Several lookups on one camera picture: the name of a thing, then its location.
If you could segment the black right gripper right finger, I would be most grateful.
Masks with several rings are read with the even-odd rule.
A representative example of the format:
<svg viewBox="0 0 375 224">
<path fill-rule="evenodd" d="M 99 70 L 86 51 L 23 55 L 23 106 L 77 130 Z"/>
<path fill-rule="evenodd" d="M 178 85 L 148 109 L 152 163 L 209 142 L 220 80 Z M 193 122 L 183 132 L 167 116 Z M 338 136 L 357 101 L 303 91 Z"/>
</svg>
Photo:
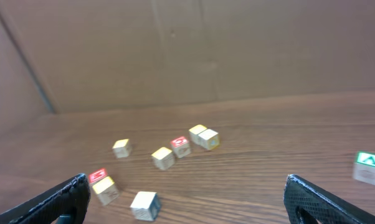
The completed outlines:
<svg viewBox="0 0 375 224">
<path fill-rule="evenodd" d="M 283 203 L 291 224 L 375 224 L 375 216 L 321 187 L 290 174 Z"/>
</svg>

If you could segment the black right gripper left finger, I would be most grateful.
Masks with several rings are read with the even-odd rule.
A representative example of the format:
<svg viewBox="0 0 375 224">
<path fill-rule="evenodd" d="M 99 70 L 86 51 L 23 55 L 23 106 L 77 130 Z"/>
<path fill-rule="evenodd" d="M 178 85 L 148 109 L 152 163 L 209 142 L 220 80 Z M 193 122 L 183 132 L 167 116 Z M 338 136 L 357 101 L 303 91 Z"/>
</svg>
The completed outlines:
<svg viewBox="0 0 375 224">
<path fill-rule="evenodd" d="M 90 201 L 84 173 L 0 214 L 0 224 L 83 223 Z"/>
</svg>

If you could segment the yellow S wooden block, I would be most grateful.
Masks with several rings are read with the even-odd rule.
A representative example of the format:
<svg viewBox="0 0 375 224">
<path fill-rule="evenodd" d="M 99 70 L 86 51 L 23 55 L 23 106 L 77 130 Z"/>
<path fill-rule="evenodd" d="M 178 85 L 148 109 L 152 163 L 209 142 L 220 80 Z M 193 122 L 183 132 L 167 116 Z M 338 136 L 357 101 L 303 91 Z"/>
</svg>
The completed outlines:
<svg viewBox="0 0 375 224">
<path fill-rule="evenodd" d="M 119 196 L 119 191 L 110 176 L 93 184 L 92 188 L 103 206 L 108 205 Z"/>
</svg>

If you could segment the red M wooden block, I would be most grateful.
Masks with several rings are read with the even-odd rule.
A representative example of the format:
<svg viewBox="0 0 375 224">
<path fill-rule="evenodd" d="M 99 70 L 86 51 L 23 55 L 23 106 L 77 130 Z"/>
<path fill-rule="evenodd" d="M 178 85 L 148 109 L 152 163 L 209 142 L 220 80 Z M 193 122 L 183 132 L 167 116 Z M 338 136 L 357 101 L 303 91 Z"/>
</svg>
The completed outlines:
<svg viewBox="0 0 375 224">
<path fill-rule="evenodd" d="M 89 184 L 93 185 L 96 182 L 104 179 L 107 175 L 108 175 L 107 170 L 105 168 L 96 170 L 95 172 L 92 172 L 91 174 L 88 175 Z"/>
</svg>

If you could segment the blue B wooden block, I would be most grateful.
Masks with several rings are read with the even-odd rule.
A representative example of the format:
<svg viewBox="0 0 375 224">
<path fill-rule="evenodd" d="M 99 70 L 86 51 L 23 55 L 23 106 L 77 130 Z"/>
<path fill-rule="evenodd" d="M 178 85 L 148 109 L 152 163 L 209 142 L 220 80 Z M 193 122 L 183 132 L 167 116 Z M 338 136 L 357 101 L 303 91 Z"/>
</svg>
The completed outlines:
<svg viewBox="0 0 375 224">
<path fill-rule="evenodd" d="M 130 208 L 137 220 L 153 222 L 161 210 L 161 202 L 156 192 L 140 191 L 136 194 Z"/>
</svg>

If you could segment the green A wooden block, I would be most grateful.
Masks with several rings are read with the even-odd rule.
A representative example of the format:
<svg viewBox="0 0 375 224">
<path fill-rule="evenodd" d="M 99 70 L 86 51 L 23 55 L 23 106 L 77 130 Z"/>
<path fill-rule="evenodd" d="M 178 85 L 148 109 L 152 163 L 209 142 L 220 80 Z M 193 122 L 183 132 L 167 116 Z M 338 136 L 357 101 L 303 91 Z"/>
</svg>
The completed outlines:
<svg viewBox="0 0 375 224">
<path fill-rule="evenodd" d="M 358 151 L 353 166 L 353 179 L 375 185 L 375 154 Z"/>
</svg>

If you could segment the yellow top block far left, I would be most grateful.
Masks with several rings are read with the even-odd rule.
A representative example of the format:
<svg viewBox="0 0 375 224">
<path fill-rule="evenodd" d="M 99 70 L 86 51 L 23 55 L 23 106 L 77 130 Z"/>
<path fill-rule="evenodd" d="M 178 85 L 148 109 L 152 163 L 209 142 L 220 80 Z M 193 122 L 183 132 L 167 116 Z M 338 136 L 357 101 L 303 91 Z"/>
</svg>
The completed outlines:
<svg viewBox="0 0 375 224">
<path fill-rule="evenodd" d="M 131 153 L 132 147 L 129 139 L 121 139 L 114 143 L 113 152 L 117 158 L 128 157 Z"/>
</svg>

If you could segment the yellow G wooden block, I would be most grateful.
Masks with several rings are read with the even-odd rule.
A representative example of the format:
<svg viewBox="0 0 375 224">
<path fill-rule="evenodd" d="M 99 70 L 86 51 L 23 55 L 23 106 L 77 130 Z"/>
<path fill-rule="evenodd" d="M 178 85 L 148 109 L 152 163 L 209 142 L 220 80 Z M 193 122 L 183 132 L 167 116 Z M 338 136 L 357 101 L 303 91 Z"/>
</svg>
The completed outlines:
<svg viewBox="0 0 375 224">
<path fill-rule="evenodd" d="M 175 164 L 173 151 L 167 147 L 161 147 L 151 155 L 152 160 L 160 170 L 168 170 Z"/>
</svg>

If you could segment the plain top block yellow side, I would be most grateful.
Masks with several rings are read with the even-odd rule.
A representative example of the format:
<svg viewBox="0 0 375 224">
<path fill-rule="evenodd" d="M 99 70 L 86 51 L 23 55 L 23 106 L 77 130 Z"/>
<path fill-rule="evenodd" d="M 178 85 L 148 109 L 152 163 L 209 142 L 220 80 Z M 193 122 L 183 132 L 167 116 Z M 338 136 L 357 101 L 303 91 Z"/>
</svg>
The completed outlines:
<svg viewBox="0 0 375 224">
<path fill-rule="evenodd" d="M 208 151 L 215 149 L 220 144 L 219 133 L 212 129 L 206 129 L 198 137 L 200 145 Z"/>
</svg>

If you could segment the red O wooden block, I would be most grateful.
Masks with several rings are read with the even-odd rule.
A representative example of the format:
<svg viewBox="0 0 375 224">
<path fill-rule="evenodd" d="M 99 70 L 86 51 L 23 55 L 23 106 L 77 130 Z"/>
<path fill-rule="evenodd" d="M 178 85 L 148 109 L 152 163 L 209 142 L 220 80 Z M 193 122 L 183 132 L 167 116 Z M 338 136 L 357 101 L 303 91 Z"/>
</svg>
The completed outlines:
<svg viewBox="0 0 375 224">
<path fill-rule="evenodd" d="M 173 139 L 170 142 L 170 144 L 173 149 L 173 152 L 179 159 L 191 153 L 191 147 L 189 145 L 189 141 L 184 136 Z"/>
</svg>

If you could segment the yellow top block back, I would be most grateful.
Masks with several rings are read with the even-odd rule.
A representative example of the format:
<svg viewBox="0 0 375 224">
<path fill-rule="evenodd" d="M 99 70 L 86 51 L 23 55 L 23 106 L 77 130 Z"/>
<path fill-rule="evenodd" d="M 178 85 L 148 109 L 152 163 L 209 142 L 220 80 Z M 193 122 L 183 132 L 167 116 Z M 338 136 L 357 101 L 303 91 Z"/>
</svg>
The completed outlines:
<svg viewBox="0 0 375 224">
<path fill-rule="evenodd" d="M 191 141 L 197 145 L 200 145 L 201 140 L 200 140 L 199 134 L 205 131 L 206 129 L 207 127 L 201 124 L 198 124 L 192 127 L 191 129 L 189 129 L 189 135 L 190 135 Z"/>
</svg>

